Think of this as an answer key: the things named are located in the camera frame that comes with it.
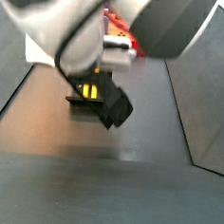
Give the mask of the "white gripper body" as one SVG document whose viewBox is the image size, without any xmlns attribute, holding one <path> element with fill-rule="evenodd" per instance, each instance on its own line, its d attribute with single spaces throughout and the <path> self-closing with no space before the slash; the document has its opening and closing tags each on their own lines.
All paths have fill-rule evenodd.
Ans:
<svg viewBox="0 0 224 224">
<path fill-rule="evenodd" d="M 130 47 L 130 39 L 122 39 L 119 36 L 104 36 L 104 42 L 109 45 L 129 46 L 128 49 L 121 49 L 120 47 L 108 48 L 102 51 L 99 58 L 99 69 L 106 71 L 128 71 L 131 66 L 131 61 L 137 56 L 136 51 Z M 36 44 L 31 37 L 26 35 L 25 41 L 26 54 L 25 58 L 28 63 L 42 64 L 51 67 L 55 66 L 54 59 L 48 55 L 42 48 Z"/>
</svg>

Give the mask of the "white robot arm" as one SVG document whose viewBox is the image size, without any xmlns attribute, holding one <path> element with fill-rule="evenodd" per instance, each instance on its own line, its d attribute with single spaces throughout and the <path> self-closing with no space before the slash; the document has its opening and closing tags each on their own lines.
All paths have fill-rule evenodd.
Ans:
<svg viewBox="0 0 224 224">
<path fill-rule="evenodd" d="M 128 26 L 144 53 L 176 58 L 206 28 L 218 0 L 0 0 L 0 4 L 51 60 L 65 72 L 129 64 L 119 50 L 103 49 L 103 10 L 109 5 Z"/>
</svg>

